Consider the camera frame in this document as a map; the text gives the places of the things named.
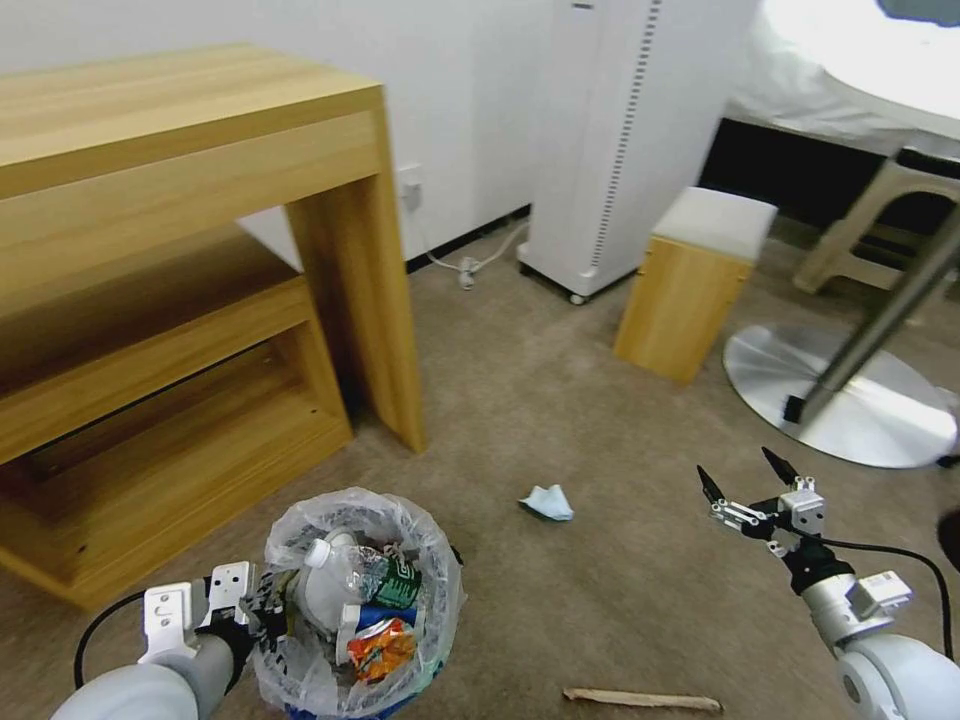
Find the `plastic stool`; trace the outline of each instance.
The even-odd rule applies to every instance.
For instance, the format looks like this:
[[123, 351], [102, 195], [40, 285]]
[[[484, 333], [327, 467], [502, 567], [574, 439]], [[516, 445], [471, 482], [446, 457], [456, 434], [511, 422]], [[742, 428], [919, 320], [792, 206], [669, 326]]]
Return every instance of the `plastic stool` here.
[[[876, 223], [877, 217], [902, 195], [926, 192], [960, 202], [960, 145], [942, 138], [918, 136], [888, 158], [846, 217], [833, 223], [793, 276], [793, 284], [816, 293], [832, 277], [848, 277], [889, 290], [901, 271], [859, 258], [853, 249]], [[921, 312], [939, 303], [953, 282], [953, 274], [924, 303]]]
[[750, 275], [777, 208], [687, 188], [653, 230], [614, 346], [617, 357], [686, 385]]

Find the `carpet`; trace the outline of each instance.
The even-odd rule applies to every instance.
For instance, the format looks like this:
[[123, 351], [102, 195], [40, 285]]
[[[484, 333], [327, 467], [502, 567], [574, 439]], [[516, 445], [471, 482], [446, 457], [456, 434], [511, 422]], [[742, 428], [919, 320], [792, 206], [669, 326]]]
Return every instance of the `carpet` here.
[[[493, 233], [450, 256], [485, 257]], [[882, 293], [837, 281], [817, 297], [790, 284], [810, 233], [778, 221], [724, 329], [793, 322], [849, 328]], [[429, 448], [411, 455], [375, 419], [309, 474], [211, 533], [147, 583], [204, 575], [262, 557], [271, 523], [298, 499], [360, 485], [429, 510], [465, 562], [468, 600], [449, 664], [398, 718], [676, 718], [671, 711], [571, 703], [566, 686], [719, 699], [727, 717], [845, 718], [853, 714], [785, 568], [763, 545], [706, 515], [695, 466], [731, 499], [781, 486], [760, 446], [805, 474], [828, 500], [829, 535], [900, 544], [933, 557], [955, 597], [960, 575], [939, 549], [938, 517], [960, 505], [960, 469], [884, 471], [821, 455], [755, 416], [727, 383], [718, 342], [688, 388], [611, 352], [629, 291], [622, 282], [583, 307], [521, 277], [512, 253], [471, 292], [455, 273], [410, 278]], [[960, 391], [960, 305], [889, 344], [936, 384]], [[534, 484], [560, 483], [576, 517], [541, 521], [517, 505]], [[939, 647], [936, 588], [909, 559], [842, 552], [860, 574], [894, 569], [915, 599], [897, 631]], [[143, 652], [139, 609], [111, 618], [91, 644], [87, 676]], [[45, 718], [67, 697], [80, 611], [0, 575], [0, 706], [10, 720]], [[219, 718], [281, 718], [252, 672]]]

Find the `red snack bag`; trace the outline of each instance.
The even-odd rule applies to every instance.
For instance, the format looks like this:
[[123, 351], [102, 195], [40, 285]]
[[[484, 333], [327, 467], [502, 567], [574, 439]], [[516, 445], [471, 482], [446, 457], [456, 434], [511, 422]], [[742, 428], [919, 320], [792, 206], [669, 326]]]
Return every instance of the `red snack bag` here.
[[379, 682], [413, 657], [417, 641], [413, 628], [400, 618], [382, 620], [347, 643], [357, 679]]

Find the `table base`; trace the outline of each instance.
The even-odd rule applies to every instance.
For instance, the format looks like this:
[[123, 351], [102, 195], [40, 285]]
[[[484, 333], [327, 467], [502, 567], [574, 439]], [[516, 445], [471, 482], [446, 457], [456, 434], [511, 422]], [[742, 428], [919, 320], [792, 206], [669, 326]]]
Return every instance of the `table base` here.
[[783, 419], [787, 397], [804, 397], [843, 346], [842, 333], [753, 325], [730, 338], [723, 364], [760, 417], [828, 455], [882, 468], [929, 465], [953, 450], [957, 421], [945, 396], [916, 370], [877, 352], [815, 417]]

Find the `crumpled tissue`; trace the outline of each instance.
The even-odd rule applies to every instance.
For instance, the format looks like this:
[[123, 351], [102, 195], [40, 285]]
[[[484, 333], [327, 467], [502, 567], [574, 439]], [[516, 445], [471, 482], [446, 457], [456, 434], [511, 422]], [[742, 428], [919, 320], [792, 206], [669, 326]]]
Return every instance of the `crumpled tissue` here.
[[530, 495], [521, 500], [524, 505], [534, 512], [548, 517], [551, 520], [572, 520], [573, 508], [567, 502], [566, 496], [559, 485], [551, 485], [549, 490], [544, 490], [539, 485], [534, 485]]

